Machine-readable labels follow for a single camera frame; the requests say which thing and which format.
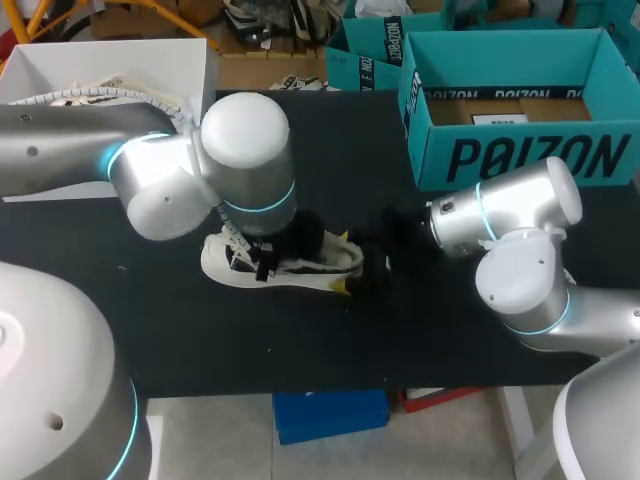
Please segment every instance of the shoe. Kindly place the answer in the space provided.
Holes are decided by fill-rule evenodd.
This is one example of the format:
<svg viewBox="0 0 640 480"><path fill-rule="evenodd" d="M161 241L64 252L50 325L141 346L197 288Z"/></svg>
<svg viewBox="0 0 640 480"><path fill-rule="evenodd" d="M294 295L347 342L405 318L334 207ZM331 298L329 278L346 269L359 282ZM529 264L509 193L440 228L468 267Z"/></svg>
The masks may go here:
<svg viewBox="0 0 640 480"><path fill-rule="evenodd" d="M320 253L315 261L282 259L266 281L257 280L258 263L240 246L226 226L204 243L200 264L212 280L236 288L302 287L336 291L347 277L358 275L363 263L362 250L356 244L324 231Z"/></svg>
<svg viewBox="0 0 640 480"><path fill-rule="evenodd" d="M291 11L298 38L318 44L328 37L331 21L320 0L292 0Z"/></svg>

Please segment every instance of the cable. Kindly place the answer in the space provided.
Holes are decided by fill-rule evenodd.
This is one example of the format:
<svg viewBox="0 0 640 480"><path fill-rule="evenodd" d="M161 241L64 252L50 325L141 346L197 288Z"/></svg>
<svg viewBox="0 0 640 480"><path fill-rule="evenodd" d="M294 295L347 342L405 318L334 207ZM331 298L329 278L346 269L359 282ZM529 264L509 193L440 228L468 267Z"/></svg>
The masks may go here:
<svg viewBox="0 0 640 480"><path fill-rule="evenodd" d="M163 103L146 93L117 87L83 87L61 90L58 92L45 93L43 95L35 95L33 97L17 100L15 102L11 102L10 105L46 105L48 103L55 102L56 100L98 96L133 98L162 110L164 113L180 123L193 123L193 119L183 114L180 107L173 107Z"/></svg>
<svg viewBox="0 0 640 480"><path fill-rule="evenodd" d="M191 163L191 170L193 170L193 177L196 179L196 183L198 184L198 188L200 192L204 196L204 198L211 204L212 207L218 211L218 215L222 219L222 223L227 227L229 233L233 238L235 238L240 246L244 249L245 252L249 254L252 260L255 261L255 249L251 246L247 239L244 238L242 232L238 230L238 227L231 221L229 215L227 215L227 211L224 208L224 204L213 187L207 182L207 180L202 175L202 169L200 168L200 158L198 155L198 149L195 146L195 142L197 139L194 139L195 135L199 135L197 130L194 130L191 124L187 127L187 131L184 132L185 136L188 136L187 148L189 150L189 162Z"/></svg>

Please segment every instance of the paper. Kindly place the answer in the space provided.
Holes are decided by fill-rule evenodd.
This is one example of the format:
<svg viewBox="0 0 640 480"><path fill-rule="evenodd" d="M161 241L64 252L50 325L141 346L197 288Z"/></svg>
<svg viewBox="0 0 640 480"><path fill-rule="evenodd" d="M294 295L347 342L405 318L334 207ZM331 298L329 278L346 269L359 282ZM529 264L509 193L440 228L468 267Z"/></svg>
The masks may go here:
<svg viewBox="0 0 640 480"><path fill-rule="evenodd" d="M474 115L474 125L513 125L515 123L529 123L525 114L507 115Z"/></svg>
<svg viewBox="0 0 640 480"><path fill-rule="evenodd" d="M640 30L640 5L636 5L636 8L633 9L631 25L633 25L636 30Z"/></svg>

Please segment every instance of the teal cardboard box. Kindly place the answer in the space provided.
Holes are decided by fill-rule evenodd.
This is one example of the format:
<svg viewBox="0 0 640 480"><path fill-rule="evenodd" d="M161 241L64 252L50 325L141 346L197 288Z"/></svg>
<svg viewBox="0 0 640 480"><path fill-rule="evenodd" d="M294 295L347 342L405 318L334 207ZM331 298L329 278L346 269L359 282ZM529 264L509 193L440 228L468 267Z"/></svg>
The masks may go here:
<svg viewBox="0 0 640 480"><path fill-rule="evenodd" d="M356 0L348 0L344 14L344 29L349 50L392 65L402 65L403 40L408 32L449 30L453 27L453 0L414 0L432 13L417 13L404 17L357 18Z"/></svg>
<svg viewBox="0 0 640 480"><path fill-rule="evenodd" d="M443 124L435 107L447 100L542 106L552 120ZM409 33L398 106L421 190L458 190L548 156L578 185L625 185L640 164L640 86L602 30ZM576 106L584 120L563 118Z"/></svg>
<svg viewBox="0 0 640 480"><path fill-rule="evenodd" d="M611 35L629 68L640 73L640 3L636 0L606 2L600 24Z"/></svg>
<svg viewBox="0 0 640 480"><path fill-rule="evenodd" d="M341 28L325 48L329 85L340 90L397 90L402 69L349 52Z"/></svg>

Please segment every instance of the table leg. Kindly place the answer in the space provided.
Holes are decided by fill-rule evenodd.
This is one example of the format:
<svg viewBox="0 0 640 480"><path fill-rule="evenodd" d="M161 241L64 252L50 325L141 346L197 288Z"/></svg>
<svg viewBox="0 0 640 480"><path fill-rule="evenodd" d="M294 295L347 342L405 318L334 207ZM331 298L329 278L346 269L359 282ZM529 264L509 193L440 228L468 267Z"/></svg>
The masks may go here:
<svg viewBox="0 0 640 480"><path fill-rule="evenodd" d="M516 460L514 466L516 480L542 480L557 461L558 453L553 443L553 416L551 416L531 445Z"/></svg>
<svg viewBox="0 0 640 480"><path fill-rule="evenodd" d="M522 387L502 387L498 389L498 398L509 434L511 453L517 460L535 437L524 391Z"/></svg>
<svg viewBox="0 0 640 480"><path fill-rule="evenodd" d="M558 461L553 443L553 416L536 435L522 387L498 390L516 480L542 480Z"/></svg>

